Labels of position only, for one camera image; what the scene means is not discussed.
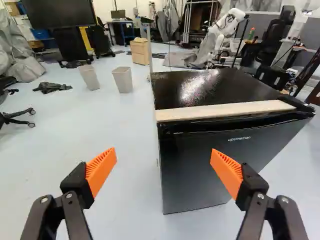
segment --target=black screen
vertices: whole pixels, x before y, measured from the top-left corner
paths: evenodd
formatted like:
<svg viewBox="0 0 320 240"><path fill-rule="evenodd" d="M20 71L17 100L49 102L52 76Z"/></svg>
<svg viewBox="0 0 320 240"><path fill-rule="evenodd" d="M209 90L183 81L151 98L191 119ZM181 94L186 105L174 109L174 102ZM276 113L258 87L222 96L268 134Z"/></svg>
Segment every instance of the black screen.
<svg viewBox="0 0 320 240"><path fill-rule="evenodd" d="M91 0L22 0L34 29L94 25Z"/></svg>

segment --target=light wood board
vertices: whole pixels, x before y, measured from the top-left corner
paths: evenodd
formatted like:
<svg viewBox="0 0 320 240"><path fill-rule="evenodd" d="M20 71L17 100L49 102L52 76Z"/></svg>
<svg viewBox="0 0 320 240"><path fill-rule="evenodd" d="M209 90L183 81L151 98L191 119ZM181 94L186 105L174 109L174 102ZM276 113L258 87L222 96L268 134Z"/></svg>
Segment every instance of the light wood board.
<svg viewBox="0 0 320 240"><path fill-rule="evenodd" d="M271 112L284 112L294 110L291 106L280 100L249 101L227 103L219 105L191 106L155 111L158 123L183 120L209 119L247 114L261 114Z"/></svg>

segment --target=wastebasket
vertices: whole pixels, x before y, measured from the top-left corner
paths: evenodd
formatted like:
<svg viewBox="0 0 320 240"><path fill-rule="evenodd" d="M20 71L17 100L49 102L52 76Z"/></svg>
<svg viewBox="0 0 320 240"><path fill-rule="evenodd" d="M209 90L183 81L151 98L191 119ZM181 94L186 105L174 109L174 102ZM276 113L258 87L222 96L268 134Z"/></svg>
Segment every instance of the wastebasket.
<svg viewBox="0 0 320 240"><path fill-rule="evenodd" d="M100 83L92 65L79 66L78 69L89 90L93 91L100 88Z"/></svg>
<svg viewBox="0 0 320 240"><path fill-rule="evenodd" d="M131 68L128 66L120 66L112 71L116 86L121 94L132 92L132 76Z"/></svg>

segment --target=mini fridge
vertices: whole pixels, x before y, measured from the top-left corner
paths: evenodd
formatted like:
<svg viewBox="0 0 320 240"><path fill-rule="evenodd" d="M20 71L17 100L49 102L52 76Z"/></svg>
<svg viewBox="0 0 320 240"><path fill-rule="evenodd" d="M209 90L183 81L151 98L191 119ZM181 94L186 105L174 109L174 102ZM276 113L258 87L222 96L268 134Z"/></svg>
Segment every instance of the mini fridge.
<svg viewBox="0 0 320 240"><path fill-rule="evenodd" d="M157 72L151 76L156 110L281 99L277 90L233 68ZM210 165L212 149L260 172L312 119L311 107L158 122L163 213L224 204L231 196Z"/></svg>

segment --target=upstreman logo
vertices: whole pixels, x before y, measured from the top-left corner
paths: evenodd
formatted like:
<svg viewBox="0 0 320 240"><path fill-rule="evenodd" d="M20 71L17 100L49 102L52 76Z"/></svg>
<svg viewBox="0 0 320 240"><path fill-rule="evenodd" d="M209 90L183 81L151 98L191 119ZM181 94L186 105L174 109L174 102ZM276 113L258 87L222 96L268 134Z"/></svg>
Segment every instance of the upstreman logo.
<svg viewBox="0 0 320 240"><path fill-rule="evenodd" d="M228 139L228 142L239 141L239 140L248 140L248 139L250 139L250 138L251 138L250 136L229 138L229 139Z"/></svg>

